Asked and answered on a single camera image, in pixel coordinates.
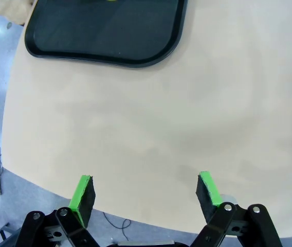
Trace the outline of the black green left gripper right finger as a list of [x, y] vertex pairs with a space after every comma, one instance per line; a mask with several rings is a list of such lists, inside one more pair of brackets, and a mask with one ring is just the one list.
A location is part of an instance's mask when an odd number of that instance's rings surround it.
[[282, 246], [267, 208], [223, 201], [210, 172], [199, 173], [196, 195], [206, 225], [192, 246], [220, 246], [226, 236], [236, 236], [241, 246]]

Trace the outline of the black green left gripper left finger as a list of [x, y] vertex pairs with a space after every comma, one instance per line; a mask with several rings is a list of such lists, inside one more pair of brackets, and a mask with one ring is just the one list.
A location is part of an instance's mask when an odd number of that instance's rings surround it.
[[64, 240], [71, 246], [99, 246], [87, 230], [95, 198], [93, 177], [82, 175], [67, 207], [26, 215], [15, 246], [58, 246]]

